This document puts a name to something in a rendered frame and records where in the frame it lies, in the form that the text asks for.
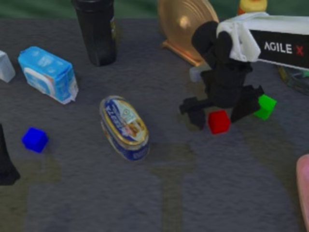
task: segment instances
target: blue package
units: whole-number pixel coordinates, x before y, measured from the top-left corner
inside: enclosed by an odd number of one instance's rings
[[[78,87],[70,62],[36,46],[22,51],[18,62],[29,85],[62,104],[75,100]]]

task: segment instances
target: red cube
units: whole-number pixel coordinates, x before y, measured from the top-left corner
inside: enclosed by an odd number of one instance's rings
[[[208,126],[212,134],[227,132],[230,128],[231,121],[225,110],[211,112],[208,115]]]

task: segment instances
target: black cup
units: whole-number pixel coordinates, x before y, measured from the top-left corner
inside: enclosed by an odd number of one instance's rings
[[[91,63],[103,66],[116,60],[113,0],[71,0],[75,7]]]

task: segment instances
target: table surface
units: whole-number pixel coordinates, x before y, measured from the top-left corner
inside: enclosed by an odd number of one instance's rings
[[[278,101],[267,121],[249,116],[226,134],[198,131],[178,106],[203,95],[188,63],[168,50],[155,20],[123,20],[117,61],[94,67],[77,21],[0,20],[0,50],[16,77],[0,82],[0,122],[20,171],[0,187],[1,232],[303,232],[295,177],[309,152],[309,98],[288,88],[276,67],[253,64],[247,82]],[[17,63],[36,45],[73,63],[79,94],[61,105],[26,83]],[[104,137],[98,107],[122,95],[147,124],[146,160],[122,159]],[[23,148],[28,127],[45,130],[43,154]]]

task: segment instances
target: oval can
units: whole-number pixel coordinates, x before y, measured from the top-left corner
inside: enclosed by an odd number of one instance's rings
[[[138,161],[149,153],[149,132],[133,106],[120,96],[100,103],[103,131],[114,149],[126,160]]]

